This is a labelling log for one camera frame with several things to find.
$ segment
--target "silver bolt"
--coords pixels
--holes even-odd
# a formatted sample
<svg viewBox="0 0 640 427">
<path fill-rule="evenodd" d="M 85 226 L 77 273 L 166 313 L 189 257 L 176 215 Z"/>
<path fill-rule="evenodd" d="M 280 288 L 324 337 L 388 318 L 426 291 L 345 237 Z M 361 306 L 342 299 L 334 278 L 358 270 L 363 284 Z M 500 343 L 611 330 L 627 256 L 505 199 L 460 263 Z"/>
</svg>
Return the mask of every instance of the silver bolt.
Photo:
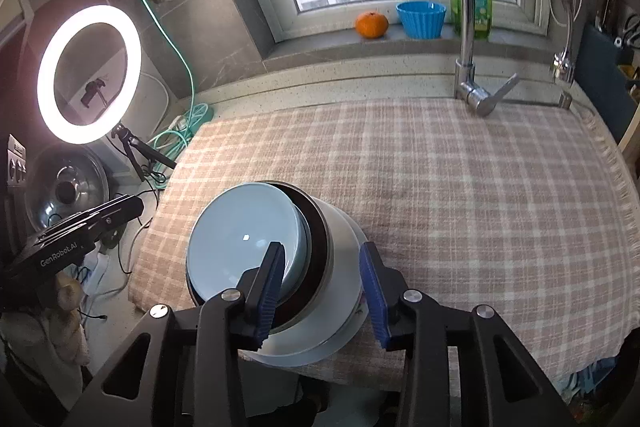
<svg viewBox="0 0 640 427">
<path fill-rule="evenodd" d="M 164 304 L 156 304 L 149 310 L 149 315 L 151 315 L 155 319 L 160 319 L 164 317 L 168 312 L 169 308 L 167 308 Z"/>
<path fill-rule="evenodd" d="M 229 288 L 228 290 L 224 290 L 222 292 L 222 300 L 227 302 L 237 301 L 242 294 L 240 290 L 236 290 L 235 288 Z"/>
<path fill-rule="evenodd" d="M 402 298 L 409 302 L 420 302 L 422 300 L 422 294 L 418 290 L 407 290 L 402 294 Z"/>
<path fill-rule="evenodd" d="M 488 304 L 480 304 L 478 308 L 476 308 L 476 313 L 479 317 L 490 319 L 495 315 L 495 310 Z"/>
</svg>

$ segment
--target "bottle label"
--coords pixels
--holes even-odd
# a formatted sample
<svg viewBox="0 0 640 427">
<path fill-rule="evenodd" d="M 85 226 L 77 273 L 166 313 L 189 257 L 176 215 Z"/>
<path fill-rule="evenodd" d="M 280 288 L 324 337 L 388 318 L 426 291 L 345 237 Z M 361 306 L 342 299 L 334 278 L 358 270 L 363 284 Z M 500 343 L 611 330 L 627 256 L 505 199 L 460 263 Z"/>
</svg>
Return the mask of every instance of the bottle label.
<svg viewBox="0 0 640 427">
<path fill-rule="evenodd" d="M 489 0 L 476 0 L 476 31 L 489 29 Z"/>
</svg>

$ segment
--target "scissors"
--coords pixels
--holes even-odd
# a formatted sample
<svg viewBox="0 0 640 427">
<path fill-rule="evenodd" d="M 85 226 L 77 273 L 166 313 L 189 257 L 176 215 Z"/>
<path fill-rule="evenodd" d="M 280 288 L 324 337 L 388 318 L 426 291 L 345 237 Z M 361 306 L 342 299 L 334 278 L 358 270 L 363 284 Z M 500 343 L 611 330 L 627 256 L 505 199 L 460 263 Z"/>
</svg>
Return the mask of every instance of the scissors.
<svg viewBox="0 0 640 427">
<path fill-rule="evenodd" d="M 631 14 L 622 30 L 622 42 L 636 50 L 640 50 L 640 14 Z"/>
</svg>

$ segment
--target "ring light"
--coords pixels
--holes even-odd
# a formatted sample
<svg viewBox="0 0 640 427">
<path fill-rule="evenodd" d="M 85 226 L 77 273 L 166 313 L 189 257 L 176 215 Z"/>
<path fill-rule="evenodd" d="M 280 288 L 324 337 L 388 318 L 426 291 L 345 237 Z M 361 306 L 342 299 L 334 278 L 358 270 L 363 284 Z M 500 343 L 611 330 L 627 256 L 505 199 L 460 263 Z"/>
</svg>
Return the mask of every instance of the ring light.
<svg viewBox="0 0 640 427">
<path fill-rule="evenodd" d="M 95 23 L 110 24 L 120 32 L 127 53 L 127 71 L 116 99 L 94 123 L 74 125 L 66 120 L 56 104 L 53 81 L 60 56 L 69 41 L 83 28 Z M 113 129 L 125 114 L 138 86 L 142 49 L 133 22 L 122 10 L 113 6 L 91 6 L 69 18 L 53 35 L 38 72 L 38 106 L 47 127 L 58 138 L 69 143 L 89 143 Z"/>
</svg>

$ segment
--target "blue ribbed cup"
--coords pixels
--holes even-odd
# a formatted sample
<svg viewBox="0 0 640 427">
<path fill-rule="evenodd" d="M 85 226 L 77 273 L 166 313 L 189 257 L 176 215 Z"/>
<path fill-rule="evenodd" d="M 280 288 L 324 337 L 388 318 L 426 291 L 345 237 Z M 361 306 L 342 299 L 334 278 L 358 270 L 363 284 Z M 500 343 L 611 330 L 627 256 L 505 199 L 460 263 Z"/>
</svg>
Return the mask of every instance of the blue ribbed cup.
<svg viewBox="0 0 640 427">
<path fill-rule="evenodd" d="M 401 2 L 396 9 L 404 32 L 412 39 L 439 39 L 446 7 L 429 1 Z"/>
</svg>

